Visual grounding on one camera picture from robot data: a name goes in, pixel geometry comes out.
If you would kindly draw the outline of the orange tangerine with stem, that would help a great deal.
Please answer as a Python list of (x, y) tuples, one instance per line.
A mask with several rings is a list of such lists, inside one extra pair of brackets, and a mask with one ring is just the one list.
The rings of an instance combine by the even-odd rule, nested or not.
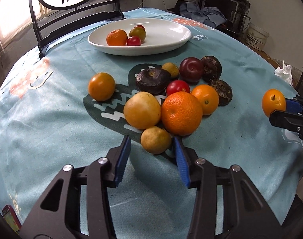
[(270, 117), (274, 111), (286, 110), (286, 98), (281, 91), (270, 89), (264, 94), (261, 105), (264, 114)]

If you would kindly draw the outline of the small yellow fruit behind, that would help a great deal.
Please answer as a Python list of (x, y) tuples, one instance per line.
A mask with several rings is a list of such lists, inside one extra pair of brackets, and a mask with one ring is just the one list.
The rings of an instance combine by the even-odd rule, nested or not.
[(162, 69), (168, 71), (171, 75), (171, 78), (177, 78), (179, 76), (179, 68), (171, 62), (164, 63)]

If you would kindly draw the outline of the orange-green citrus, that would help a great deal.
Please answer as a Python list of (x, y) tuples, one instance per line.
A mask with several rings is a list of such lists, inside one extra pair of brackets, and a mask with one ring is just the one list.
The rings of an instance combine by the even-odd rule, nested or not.
[(115, 92), (116, 83), (114, 78), (105, 72), (94, 75), (88, 84), (88, 93), (96, 101), (106, 101)]

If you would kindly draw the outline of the large green-orange citrus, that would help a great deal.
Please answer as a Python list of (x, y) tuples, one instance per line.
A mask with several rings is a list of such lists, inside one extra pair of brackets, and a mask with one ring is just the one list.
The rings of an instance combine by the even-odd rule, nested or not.
[(146, 31), (142, 28), (139, 27), (134, 27), (130, 30), (129, 36), (138, 36), (142, 42), (144, 42), (145, 38), (146, 38)]

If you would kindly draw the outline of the blue clothes pile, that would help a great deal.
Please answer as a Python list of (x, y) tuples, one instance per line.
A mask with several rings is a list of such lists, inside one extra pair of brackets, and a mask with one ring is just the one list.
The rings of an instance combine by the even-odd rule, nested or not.
[(200, 9), (197, 5), (191, 2), (183, 2), (179, 7), (181, 16), (205, 24), (207, 26), (217, 28), (224, 24), (227, 19), (224, 14), (216, 7), (204, 7)]

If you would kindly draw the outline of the dark water chestnut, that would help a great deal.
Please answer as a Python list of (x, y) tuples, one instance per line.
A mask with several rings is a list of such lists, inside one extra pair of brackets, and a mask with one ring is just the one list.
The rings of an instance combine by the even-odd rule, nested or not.
[(225, 81), (221, 79), (212, 79), (209, 81), (209, 85), (218, 93), (219, 106), (226, 106), (231, 102), (233, 92), (231, 87)]
[(153, 95), (161, 94), (169, 85), (171, 74), (162, 68), (152, 68), (141, 71), (136, 77), (136, 86), (142, 92)]
[(204, 56), (200, 59), (203, 64), (204, 71), (202, 79), (209, 83), (211, 80), (219, 79), (222, 75), (222, 65), (214, 56)]

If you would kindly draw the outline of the mandarin on plate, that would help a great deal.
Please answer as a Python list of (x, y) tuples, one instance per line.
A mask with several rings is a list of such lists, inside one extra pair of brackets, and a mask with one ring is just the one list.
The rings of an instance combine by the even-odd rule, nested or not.
[(122, 29), (113, 30), (106, 37), (106, 42), (109, 46), (126, 46), (127, 40), (128, 35)]

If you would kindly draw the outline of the small yellow-green kumquat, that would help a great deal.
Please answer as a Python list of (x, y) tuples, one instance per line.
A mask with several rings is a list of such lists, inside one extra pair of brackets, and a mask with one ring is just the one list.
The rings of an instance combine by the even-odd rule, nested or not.
[(157, 126), (149, 127), (141, 135), (142, 147), (151, 154), (161, 154), (171, 145), (171, 135)]

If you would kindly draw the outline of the red green box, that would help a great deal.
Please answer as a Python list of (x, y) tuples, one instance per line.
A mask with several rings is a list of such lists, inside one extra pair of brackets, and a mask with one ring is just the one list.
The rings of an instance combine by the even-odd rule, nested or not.
[(19, 235), (22, 225), (12, 206), (6, 205), (2, 209), (2, 216), (6, 220), (6, 223)]

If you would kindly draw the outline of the pale yellow fruit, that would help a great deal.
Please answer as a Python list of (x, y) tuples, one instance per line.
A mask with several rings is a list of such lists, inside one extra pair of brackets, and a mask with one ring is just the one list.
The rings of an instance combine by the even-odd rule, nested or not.
[(123, 114), (132, 127), (147, 129), (160, 121), (161, 106), (151, 93), (138, 92), (125, 103)]

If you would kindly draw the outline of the smooth orange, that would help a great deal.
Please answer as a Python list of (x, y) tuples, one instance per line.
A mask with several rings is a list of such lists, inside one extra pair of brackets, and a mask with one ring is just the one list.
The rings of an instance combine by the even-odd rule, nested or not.
[(201, 104), (204, 116), (211, 115), (218, 108), (219, 96), (213, 87), (206, 84), (198, 85), (193, 88), (191, 94)]

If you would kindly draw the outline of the red cherry tomato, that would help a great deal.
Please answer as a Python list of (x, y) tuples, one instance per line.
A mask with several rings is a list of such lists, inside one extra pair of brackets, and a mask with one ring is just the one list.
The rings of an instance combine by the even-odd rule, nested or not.
[(141, 46), (142, 41), (138, 36), (131, 36), (127, 39), (127, 46)]
[(166, 88), (166, 95), (169, 96), (176, 92), (190, 93), (190, 87), (188, 83), (183, 80), (172, 81)]

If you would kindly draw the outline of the dark water chestnut upright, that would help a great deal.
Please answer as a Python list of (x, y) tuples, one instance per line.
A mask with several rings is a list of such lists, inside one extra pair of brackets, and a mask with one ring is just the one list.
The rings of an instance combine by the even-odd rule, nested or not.
[(209, 83), (211, 80), (219, 79), (222, 75), (222, 65), (214, 56), (204, 56), (200, 59), (203, 64), (204, 71), (202, 79)]

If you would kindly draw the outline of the bumpy orange mandarin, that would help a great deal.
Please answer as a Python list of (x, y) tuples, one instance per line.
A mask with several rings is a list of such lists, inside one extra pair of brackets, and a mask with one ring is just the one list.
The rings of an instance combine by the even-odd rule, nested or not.
[(203, 110), (198, 99), (190, 93), (176, 92), (161, 106), (161, 120), (165, 129), (178, 136), (191, 135), (199, 127)]

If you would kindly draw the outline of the dark water chestnut front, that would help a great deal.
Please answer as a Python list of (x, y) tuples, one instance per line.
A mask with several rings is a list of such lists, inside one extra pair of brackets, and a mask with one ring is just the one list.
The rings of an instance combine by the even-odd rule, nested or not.
[(231, 102), (233, 92), (231, 87), (225, 81), (221, 79), (212, 79), (209, 81), (209, 85), (218, 93), (219, 106), (226, 106)]

